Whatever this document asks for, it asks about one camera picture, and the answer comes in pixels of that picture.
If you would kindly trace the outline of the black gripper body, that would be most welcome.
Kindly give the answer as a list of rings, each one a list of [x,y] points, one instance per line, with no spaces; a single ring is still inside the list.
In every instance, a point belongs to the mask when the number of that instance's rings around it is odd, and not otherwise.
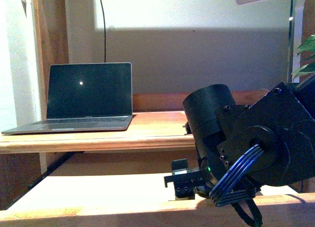
[[[171,162],[171,170],[172,175],[164,176],[164,186],[167,188],[172,183],[176,198],[194,199],[195,194],[206,198],[209,195],[212,185],[207,186],[208,175],[211,175],[208,165],[191,170],[187,159],[179,159]]]

